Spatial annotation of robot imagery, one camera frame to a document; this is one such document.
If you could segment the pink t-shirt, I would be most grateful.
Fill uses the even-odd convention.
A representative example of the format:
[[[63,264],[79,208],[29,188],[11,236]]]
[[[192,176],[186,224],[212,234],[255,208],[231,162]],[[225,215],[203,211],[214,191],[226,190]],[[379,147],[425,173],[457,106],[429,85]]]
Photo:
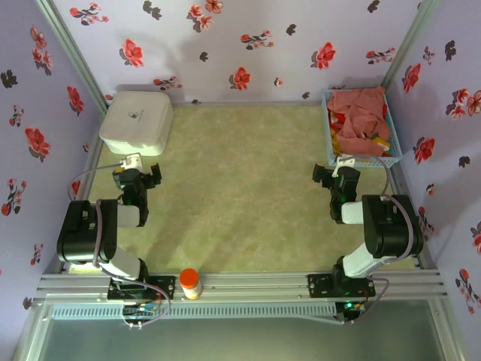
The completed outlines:
[[[343,128],[337,133],[345,154],[382,156],[383,149],[369,139],[379,137],[389,141],[384,94],[381,86],[332,93],[327,103],[328,111],[344,114],[346,118]]]

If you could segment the white lidded plastic box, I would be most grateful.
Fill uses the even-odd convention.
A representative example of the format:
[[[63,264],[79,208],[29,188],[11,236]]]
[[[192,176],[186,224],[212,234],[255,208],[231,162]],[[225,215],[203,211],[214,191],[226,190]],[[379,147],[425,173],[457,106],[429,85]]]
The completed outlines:
[[[110,103],[99,137],[111,153],[158,156],[168,143],[173,118],[164,93],[121,91]]]

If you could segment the yellow t-shirt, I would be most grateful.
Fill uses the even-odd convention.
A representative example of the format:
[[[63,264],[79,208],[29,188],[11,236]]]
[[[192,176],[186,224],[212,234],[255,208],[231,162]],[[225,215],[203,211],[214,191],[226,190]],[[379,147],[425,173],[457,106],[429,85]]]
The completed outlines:
[[[330,129],[330,136],[331,136],[333,153],[335,155],[341,155],[342,153],[344,153],[344,151],[341,149],[339,141],[337,139],[337,133],[333,129]],[[391,154],[389,153],[389,151],[391,149],[391,144],[388,141],[384,141],[379,137],[370,138],[369,141],[372,144],[375,144],[376,146],[383,149],[382,156],[387,156],[387,157],[391,156]]]

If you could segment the blue plastic basket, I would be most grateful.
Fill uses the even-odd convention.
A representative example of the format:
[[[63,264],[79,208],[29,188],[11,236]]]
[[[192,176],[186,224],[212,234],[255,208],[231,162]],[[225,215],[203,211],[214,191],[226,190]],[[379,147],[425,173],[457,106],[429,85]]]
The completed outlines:
[[[323,129],[325,133],[325,146],[326,146],[326,157],[328,164],[330,166],[335,166],[336,165],[336,158],[337,155],[333,153],[332,150],[332,143],[331,143],[331,136],[330,136],[330,126],[329,126],[329,121],[328,121],[328,108],[327,108],[327,103],[331,98],[332,93],[334,92],[346,92],[345,89],[324,89],[322,91],[322,101],[321,101],[321,112],[322,112],[322,121],[323,121]],[[391,168],[393,165],[398,163],[402,159],[402,151],[401,151],[401,146],[398,140],[398,135],[395,129],[395,124],[392,119],[392,115],[386,100],[386,97],[383,96],[384,103],[386,105],[386,116],[385,116],[385,121],[387,123],[387,126],[389,127],[390,131],[390,136],[389,136],[389,143],[392,145],[394,144],[399,150],[400,150],[400,156],[399,157],[381,157],[381,160],[386,164],[388,168]],[[355,162],[355,166],[357,167],[364,167],[364,168],[382,168],[382,164],[378,162],[375,159],[361,159]]]

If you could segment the orange pill bottle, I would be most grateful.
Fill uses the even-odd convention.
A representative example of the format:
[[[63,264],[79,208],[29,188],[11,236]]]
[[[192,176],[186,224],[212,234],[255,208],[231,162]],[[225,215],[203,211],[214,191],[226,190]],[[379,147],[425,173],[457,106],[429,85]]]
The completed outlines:
[[[179,275],[179,282],[187,299],[198,299],[202,293],[202,284],[198,272],[185,268]]]

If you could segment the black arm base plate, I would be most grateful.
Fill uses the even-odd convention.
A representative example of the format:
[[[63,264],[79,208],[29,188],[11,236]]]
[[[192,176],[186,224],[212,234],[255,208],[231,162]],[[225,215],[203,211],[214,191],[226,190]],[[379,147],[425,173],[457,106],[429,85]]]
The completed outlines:
[[[312,299],[370,298],[376,295],[374,283],[367,278],[336,278],[333,274],[308,275],[307,288]]]
[[[147,283],[163,290],[168,295],[169,299],[172,299],[174,297],[175,281],[175,276],[163,275],[147,277]],[[133,284],[132,282],[119,281],[115,279],[110,280],[107,292],[108,300],[123,300],[133,302],[153,302],[159,296],[161,296],[161,299],[166,299],[165,296],[147,286]]]

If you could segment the aluminium frame rail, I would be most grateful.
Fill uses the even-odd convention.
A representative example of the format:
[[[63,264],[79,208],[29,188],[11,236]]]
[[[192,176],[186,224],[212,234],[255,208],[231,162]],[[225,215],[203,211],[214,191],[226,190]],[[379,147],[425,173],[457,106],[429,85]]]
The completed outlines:
[[[206,273],[201,275],[202,293],[194,303],[268,303],[268,302],[348,302],[375,300],[386,281],[389,287],[383,301],[432,300],[447,298],[440,273],[433,269],[387,270],[373,274],[369,287],[345,292],[339,297],[328,297],[326,291],[319,298],[311,296],[315,287],[312,277],[305,272],[261,273]],[[110,278],[101,274],[44,275],[32,297],[34,303],[65,304],[134,304],[136,299],[123,293],[113,295]]]

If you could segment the aluminium frame post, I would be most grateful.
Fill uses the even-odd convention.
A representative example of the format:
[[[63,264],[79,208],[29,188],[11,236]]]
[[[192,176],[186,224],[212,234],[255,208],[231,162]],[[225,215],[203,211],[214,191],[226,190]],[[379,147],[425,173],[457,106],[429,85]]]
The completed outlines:
[[[427,26],[432,18],[437,6],[441,0],[421,0],[419,7],[411,23],[397,53],[389,67],[381,85],[388,90],[395,82],[395,76],[401,68],[404,60],[408,57],[413,45],[416,43],[418,37],[422,34],[423,29]]]
[[[89,90],[89,94],[92,96],[98,109],[102,114],[106,114],[107,102],[104,100],[101,89],[57,7],[54,5],[53,0],[35,0],[35,3],[49,23],[50,28],[56,35],[59,43],[62,45],[63,50]]]

